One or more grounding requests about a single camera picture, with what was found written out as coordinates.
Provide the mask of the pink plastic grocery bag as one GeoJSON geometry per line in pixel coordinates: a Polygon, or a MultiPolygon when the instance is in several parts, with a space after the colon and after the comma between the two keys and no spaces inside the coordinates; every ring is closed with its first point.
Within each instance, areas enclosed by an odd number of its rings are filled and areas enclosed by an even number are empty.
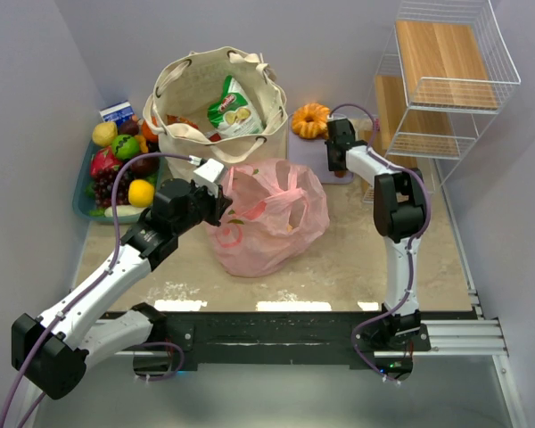
{"type": "Polygon", "coordinates": [[[233,166],[222,182],[232,204],[207,226],[219,264],[232,276],[267,276],[302,254],[330,224],[325,190],[312,169],[284,159],[233,166]]]}

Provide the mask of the large red cookie bag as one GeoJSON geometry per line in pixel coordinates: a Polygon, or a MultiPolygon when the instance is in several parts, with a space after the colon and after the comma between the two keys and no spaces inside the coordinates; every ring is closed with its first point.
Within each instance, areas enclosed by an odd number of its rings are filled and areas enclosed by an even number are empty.
{"type": "Polygon", "coordinates": [[[173,135],[185,135],[194,130],[200,131],[200,128],[193,121],[176,115],[166,115],[166,129],[173,135]]]}

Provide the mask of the green white chips bag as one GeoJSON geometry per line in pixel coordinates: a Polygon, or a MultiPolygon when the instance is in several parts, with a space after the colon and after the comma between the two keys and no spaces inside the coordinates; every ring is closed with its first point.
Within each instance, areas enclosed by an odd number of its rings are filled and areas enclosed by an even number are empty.
{"type": "Polygon", "coordinates": [[[251,99],[232,75],[225,78],[221,96],[209,106],[207,117],[222,139],[256,135],[264,130],[251,99]]]}

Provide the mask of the cream canvas tote bag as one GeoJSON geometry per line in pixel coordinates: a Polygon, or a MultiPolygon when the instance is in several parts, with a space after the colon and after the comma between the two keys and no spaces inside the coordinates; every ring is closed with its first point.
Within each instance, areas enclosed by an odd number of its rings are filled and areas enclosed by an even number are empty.
{"type": "Polygon", "coordinates": [[[185,157],[228,167],[283,159],[288,145],[286,95],[258,53],[231,46],[191,52],[165,67],[143,109],[144,125],[174,177],[189,177],[185,157]]]}

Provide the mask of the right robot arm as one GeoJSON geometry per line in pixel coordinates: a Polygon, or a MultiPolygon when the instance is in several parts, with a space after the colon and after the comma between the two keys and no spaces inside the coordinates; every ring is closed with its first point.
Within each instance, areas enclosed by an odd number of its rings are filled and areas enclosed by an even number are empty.
{"type": "Polygon", "coordinates": [[[328,168],[349,171],[373,190],[373,220],[387,256],[387,293],[382,313],[355,330],[355,339],[378,349],[398,347],[419,333],[421,312],[416,295],[417,253],[431,220],[428,191],[418,169],[386,160],[356,138],[351,122],[330,116],[325,141],[328,168]]]}

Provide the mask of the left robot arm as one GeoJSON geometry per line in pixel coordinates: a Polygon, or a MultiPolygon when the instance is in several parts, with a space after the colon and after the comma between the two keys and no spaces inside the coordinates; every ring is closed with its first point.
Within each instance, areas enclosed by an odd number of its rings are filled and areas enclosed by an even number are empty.
{"type": "Polygon", "coordinates": [[[51,399],[69,394],[87,370],[122,349],[163,332],[166,318],[142,303],[94,332],[93,325],[132,285],[178,247],[179,237],[207,222],[219,226],[231,204],[219,177],[163,183],[116,249],[72,293],[38,317],[12,324],[12,366],[51,399]]]}

